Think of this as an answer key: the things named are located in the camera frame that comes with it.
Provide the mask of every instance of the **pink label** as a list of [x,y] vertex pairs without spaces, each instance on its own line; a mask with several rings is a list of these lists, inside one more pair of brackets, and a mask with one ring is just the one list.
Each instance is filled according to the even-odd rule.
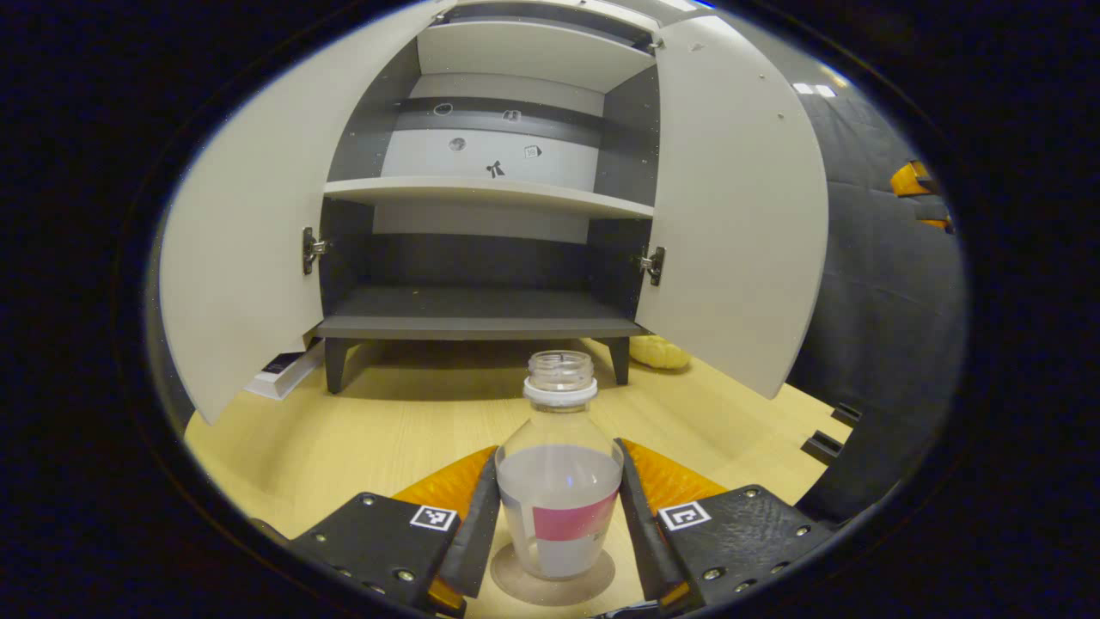
[[615,510],[615,490],[606,499],[573,509],[535,508],[535,537],[550,542],[564,542],[594,535],[604,528]]

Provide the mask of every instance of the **white cabinet door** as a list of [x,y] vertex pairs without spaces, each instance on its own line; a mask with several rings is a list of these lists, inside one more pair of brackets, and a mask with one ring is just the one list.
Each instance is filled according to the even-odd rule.
[[717,16],[659,31],[660,167],[637,322],[773,398],[813,312],[828,201],[817,139],[779,70]]
[[321,321],[301,229],[318,229],[340,133],[386,63],[453,4],[413,5],[302,60],[241,107],[182,179],[164,232],[161,308],[179,378],[208,423]]

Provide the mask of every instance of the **bottle neck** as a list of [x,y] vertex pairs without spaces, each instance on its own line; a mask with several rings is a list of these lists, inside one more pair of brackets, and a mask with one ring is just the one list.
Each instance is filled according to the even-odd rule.
[[588,412],[588,404],[575,405],[572,407],[550,407],[548,405],[540,405],[538,402],[531,402],[531,409],[538,414],[548,416],[573,416],[578,413]]

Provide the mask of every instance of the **dark gray shelf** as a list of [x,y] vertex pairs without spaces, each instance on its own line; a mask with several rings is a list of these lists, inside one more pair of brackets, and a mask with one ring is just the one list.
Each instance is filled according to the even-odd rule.
[[645,330],[587,291],[441,286],[361,286],[317,335],[359,340],[627,338]]

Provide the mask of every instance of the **yellow object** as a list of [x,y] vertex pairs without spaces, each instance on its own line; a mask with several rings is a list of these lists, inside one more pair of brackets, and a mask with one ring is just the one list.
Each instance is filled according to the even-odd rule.
[[[453,509],[465,522],[470,515],[470,504],[474,500],[474,490],[485,463],[496,451],[496,445],[474,452],[455,461],[420,482],[397,493],[392,498],[398,501]],[[436,577],[428,587],[428,598],[437,607],[458,611],[462,608],[462,596],[451,588],[442,578]]]
[[654,518],[661,508],[690,504],[726,491],[726,488],[648,447],[626,439],[623,444],[638,469],[641,491]]
[[688,583],[680,583],[679,585],[673,587],[671,592],[664,594],[664,596],[661,597],[660,599],[661,608],[668,608],[669,606],[672,606],[676,600],[684,597],[684,595],[686,595],[688,592],[690,590],[691,587],[688,585]]
[[398,501],[453,509],[463,522],[470,515],[470,502],[474,500],[477,479],[496,445],[474,452],[455,461],[420,482],[397,493],[392,498]]
[[928,170],[925,169],[923,163],[916,159],[906,163],[894,173],[893,177],[890,178],[890,187],[893,188],[894,195],[900,198],[935,192],[931,188],[932,177],[928,176]]
[[664,371],[678,371],[691,362],[691,355],[659,335],[631,338],[630,357],[651,368]]

